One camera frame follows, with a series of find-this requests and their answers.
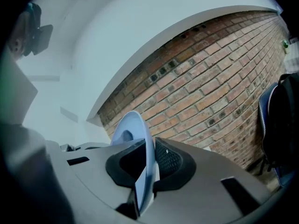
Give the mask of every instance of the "white ceiling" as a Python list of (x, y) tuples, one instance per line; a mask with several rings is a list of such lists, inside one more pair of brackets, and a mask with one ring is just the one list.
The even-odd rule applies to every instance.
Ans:
[(84, 27), (112, 0), (33, 0), (42, 8), (42, 25), (54, 26), (51, 43), (72, 50)]

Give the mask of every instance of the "gray surface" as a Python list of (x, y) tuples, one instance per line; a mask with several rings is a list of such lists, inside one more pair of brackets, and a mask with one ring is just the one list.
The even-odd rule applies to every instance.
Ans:
[(131, 189), (117, 186), (106, 171), (107, 159), (128, 148), (137, 140), (126, 144), (63, 153), (65, 160), (87, 157), (89, 161), (70, 166), (81, 182), (99, 199), (116, 209), (126, 203)]
[(80, 147), (80, 150), (85, 150), (85, 149), (87, 149), (88, 147), (107, 147), (107, 146), (109, 146), (109, 144), (106, 144), (106, 143), (87, 142), (87, 143), (80, 144), (80, 145), (76, 146), (75, 149)]
[(196, 172), (181, 189), (158, 192), (139, 221), (147, 224), (218, 224), (237, 220), (242, 213), (221, 183), (221, 179), (232, 176), (260, 204), (270, 197), (263, 184), (225, 157), (176, 141), (167, 142), (193, 157), (197, 164)]
[(290, 53), (285, 55), (284, 64), (287, 73), (299, 71), (299, 42), (289, 45)]
[(74, 174), (73, 169), (68, 165), (64, 156), (64, 154), (68, 153), (61, 152), (58, 144), (47, 141), (46, 147), (58, 182), (71, 205), (75, 223), (135, 223), (134, 220), (113, 210), (86, 188), (85, 184), (81, 182), (81, 180)]

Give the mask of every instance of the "curved white soffit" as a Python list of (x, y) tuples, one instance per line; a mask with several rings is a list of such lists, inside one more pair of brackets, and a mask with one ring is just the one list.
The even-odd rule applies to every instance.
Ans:
[(96, 102), (94, 103), (92, 109), (88, 114), (88, 119), (94, 117), (97, 111), (101, 108), (104, 102), (108, 99), (110, 94), (115, 90), (115, 88), (121, 83), (121, 81), (126, 78), (126, 76), (136, 68), (145, 58), (152, 54), (159, 47), (167, 43), (173, 37), (178, 34), (186, 31), (187, 29), (196, 26), (207, 20), (223, 16), (226, 14), (237, 13), (242, 11), (250, 10), (267, 10), (275, 11), (274, 9), (268, 7), (259, 7), (259, 6), (229, 6), (229, 7), (219, 7), (215, 9), (210, 9), (207, 11), (200, 12), (198, 14), (187, 17), (172, 26), (168, 27), (161, 33), (157, 34), (146, 44), (144, 44), (138, 51), (136, 51), (125, 63), (124, 65), (116, 72), (112, 77), (103, 91), (99, 94)]

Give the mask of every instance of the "brick wall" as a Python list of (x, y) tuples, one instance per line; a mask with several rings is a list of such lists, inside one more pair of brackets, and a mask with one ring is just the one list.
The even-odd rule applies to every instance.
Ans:
[(144, 60), (98, 114), (111, 137), (136, 110), (154, 137), (209, 146), (245, 168), (261, 156), (258, 98), (285, 69), (275, 13), (230, 14), (199, 24)]

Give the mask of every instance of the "white wall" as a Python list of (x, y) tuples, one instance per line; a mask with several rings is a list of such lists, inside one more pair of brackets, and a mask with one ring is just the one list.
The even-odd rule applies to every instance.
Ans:
[(33, 82), (33, 85), (38, 93), (23, 122), (25, 127), (38, 131), (45, 139), (60, 145), (68, 143), (77, 146), (85, 142), (110, 143), (104, 128), (86, 121), (76, 123), (60, 113), (60, 96), (63, 94), (57, 92), (59, 82)]
[(272, 0), (112, 0), (76, 44), (73, 90), (78, 115), (93, 117), (116, 86), (148, 55), (184, 30), (244, 10), (275, 10)]

